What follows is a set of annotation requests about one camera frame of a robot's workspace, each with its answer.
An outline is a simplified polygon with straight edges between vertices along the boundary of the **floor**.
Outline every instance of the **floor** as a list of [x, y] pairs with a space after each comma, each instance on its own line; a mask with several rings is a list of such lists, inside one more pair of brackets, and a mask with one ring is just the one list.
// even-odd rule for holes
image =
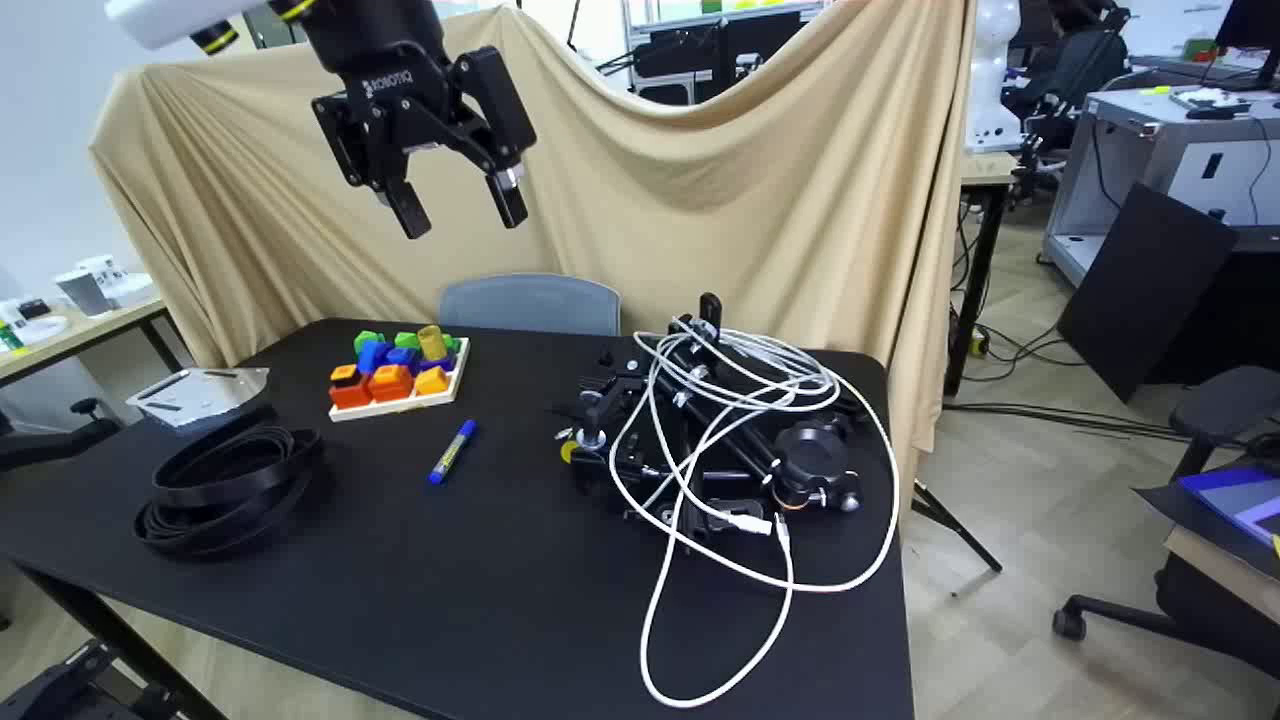
[[[1062, 306], [1062, 288], [1037, 263], [1037, 218], [1007, 222], [984, 321], [1007, 338], [1037, 338]], [[1021, 402], [1130, 413], [1083, 368], [1023, 366], [1001, 386], [964, 386], [964, 402]], [[1167, 393], [1145, 398], [1160, 420]], [[984, 566], [943, 527], [909, 515], [909, 622], [914, 718], [922, 720], [1253, 720], [1280, 704], [1280, 688], [1232, 660], [1145, 634], [1090, 625], [1083, 646], [1049, 634], [1069, 593], [1151, 605], [1151, 567], [1167, 525], [1127, 490], [1160, 486], [1175, 444], [1099, 438], [1003, 418], [943, 418], [922, 482], [1007, 566]], [[170, 627], [143, 611], [123, 616], [182, 668], [226, 718], [398, 718], [376, 701], [247, 655], [218, 639]], [[0, 696], [67, 655], [84, 634], [34, 588], [16, 588], [16, 627], [0, 634]]]

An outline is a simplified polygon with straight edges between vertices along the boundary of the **blue chair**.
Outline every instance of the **blue chair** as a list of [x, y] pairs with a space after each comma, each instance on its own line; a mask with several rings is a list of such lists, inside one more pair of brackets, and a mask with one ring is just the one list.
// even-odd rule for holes
[[574, 276], [478, 276], [442, 288], [439, 326], [621, 338], [624, 306], [606, 288]]

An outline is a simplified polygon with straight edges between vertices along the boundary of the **pen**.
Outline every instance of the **pen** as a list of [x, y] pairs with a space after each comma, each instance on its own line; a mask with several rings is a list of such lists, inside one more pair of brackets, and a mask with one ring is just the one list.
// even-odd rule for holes
[[434, 469], [429, 473], [429, 486], [442, 486], [455, 455], [470, 444], [470, 438], [478, 433], [477, 420], [464, 420], [464, 427], [455, 427], [455, 438], [447, 440], [442, 455], [434, 461]]

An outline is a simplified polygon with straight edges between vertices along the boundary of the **black table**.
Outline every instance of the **black table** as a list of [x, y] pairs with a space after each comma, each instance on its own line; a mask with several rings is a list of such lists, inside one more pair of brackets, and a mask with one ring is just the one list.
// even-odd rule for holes
[[[175, 453], [134, 425], [0, 509], [0, 554], [140, 675], [216, 710], [100, 596], [429, 718], [662, 718], [634, 671], [658, 545], [562, 482], [554, 427], [606, 346], [470, 338], [461, 402], [327, 425], [325, 381], [362, 326], [312, 326], [247, 366], [292, 427], [327, 438], [332, 495], [284, 545], [175, 566], [132, 538], [153, 473]], [[885, 409], [885, 368], [828, 357]], [[464, 418], [478, 440], [442, 490], [423, 490]], [[885, 461], [869, 440], [865, 515], [796, 525], [804, 580], [869, 566], [885, 532]], [[772, 549], [737, 549], [779, 574]], [[679, 557], [656, 627], [656, 675], [691, 696], [763, 639], [777, 593]], [[708, 718], [912, 718], [898, 554], [852, 596], [801, 596], [787, 634]]]

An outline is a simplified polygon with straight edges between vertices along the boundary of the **beige backdrop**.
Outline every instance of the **beige backdrop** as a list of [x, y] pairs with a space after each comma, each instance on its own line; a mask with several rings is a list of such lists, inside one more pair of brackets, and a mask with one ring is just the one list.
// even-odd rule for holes
[[902, 461], [933, 444], [966, 4], [837, 0], [752, 79], [679, 111], [606, 98], [521, 13], [464, 16], [447, 44], [498, 44], [538, 134], [514, 232], [470, 166], [421, 151], [434, 232], [404, 239], [339, 180], [309, 111], [334, 79], [309, 48], [118, 83], [93, 151], [199, 366], [325, 317], [429, 321], [464, 276], [571, 274], [640, 330], [710, 288], [737, 330], [872, 354]]

